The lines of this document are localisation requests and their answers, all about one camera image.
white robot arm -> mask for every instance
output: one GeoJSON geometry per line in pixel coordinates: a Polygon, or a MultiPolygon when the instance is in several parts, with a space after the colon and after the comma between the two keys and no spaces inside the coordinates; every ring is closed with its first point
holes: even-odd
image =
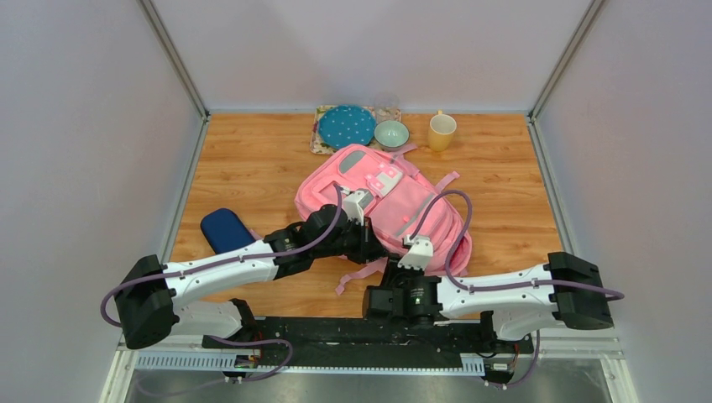
{"type": "MultiPolygon", "coordinates": [[[[483,312],[494,337],[523,339],[544,327],[600,329],[612,327],[607,291],[593,264],[565,254],[549,254],[547,264],[504,275],[437,277],[422,270],[432,247],[411,245],[405,256],[389,255],[358,208],[358,192],[345,209],[326,205],[305,222],[275,231],[249,246],[205,259],[160,264],[147,256],[109,293],[117,304],[129,348],[148,347],[172,335],[230,338],[244,325],[249,309],[233,302],[199,301],[220,290],[278,280],[308,270],[314,259],[345,255],[356,263],[388,256],[378,286],[367,287],[363,315],[367,321],[433,327],[449,319],[483,312]],[[344,210],[352,212],[350,217],[344,210]]],[[[105,312],[105,319],[111,321],[105,312]]]]}

gray floor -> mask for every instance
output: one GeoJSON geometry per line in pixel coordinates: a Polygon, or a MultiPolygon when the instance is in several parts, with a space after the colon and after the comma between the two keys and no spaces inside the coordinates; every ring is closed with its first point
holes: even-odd
{"type": "MultiPolygon", "coordinates": [[[[523,372],[529,361],[523,359],[523,372]]],[[[207,372],[144,371],[136,374],[141,385],[154,393],[189,389],[221,378],[207,372]]],[[[511,390],[486,388],[478,379],[444,376],[376,376],[279,374],[243,385],[220,384],[170,398],[151,398],[130,390],[127,402],[280,402],[368,403],[396,402],[610,402],[598,360],[543,360],[532,377],[511,390]]]]}

navy blue case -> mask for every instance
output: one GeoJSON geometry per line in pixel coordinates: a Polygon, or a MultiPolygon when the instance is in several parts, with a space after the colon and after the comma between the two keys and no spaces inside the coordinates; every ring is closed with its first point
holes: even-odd
{"type": "Polygon", "coordinates": [[[201,230],[215,254],[244,248],[254,242],[254,237],[238,215],[227,208],[206,215],[201,221],[201,230]]]}

wood surface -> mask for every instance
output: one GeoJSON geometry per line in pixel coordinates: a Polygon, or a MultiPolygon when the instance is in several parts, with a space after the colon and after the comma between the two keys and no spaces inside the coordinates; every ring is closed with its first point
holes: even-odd
{"type": "MultiPolygon", "coordinates": [[[[433,183],[456,170],[448,188],[467,192],[474,204],[469,232],[469,275],[517,271],[546,261],[561,249],[547,194],[521,115],[453,115],[458,131],[450,147],[427,147],[429,114],[406,114],[403,123],[420,148],[406,158],[433,183]]],[[[325,155],[309,151],[313,114],[218,114],[212,116],[188,196],[171,261],[213,255],[200,221],[220,207],[236,212],[248,228],[265,235],[300,221],[297,187],[325,155]]],[[[463,214],[465,204],[451,203],[463,214]]],[[[269,283],[243,285],[207,301],[246,300],[257,316],[361,317],[366,285],[380,274],[352,280],[337,296],[342,275],[361,266],[319,259],[307,272],[269,283]]]]}

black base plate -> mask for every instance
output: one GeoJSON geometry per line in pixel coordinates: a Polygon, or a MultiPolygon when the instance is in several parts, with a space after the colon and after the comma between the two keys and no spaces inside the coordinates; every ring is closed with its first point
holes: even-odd
{"type": "MultiPolygon", "coordinates": [[[[266,317],[254,325],[264,339],[289,340],[295,350],[290,365],[299,366],[461,368],[461,353],[514,353],[515,345],[520,353],[534,351],[531,339],[486,340],[486,321],[408,327],[353,318],[266,317]]],[[[203,347],[225,348],[209,338],[203,347]]],[[[259,363],[277,365],[286,354],[282,345],[265,345],[259,363]]]]}

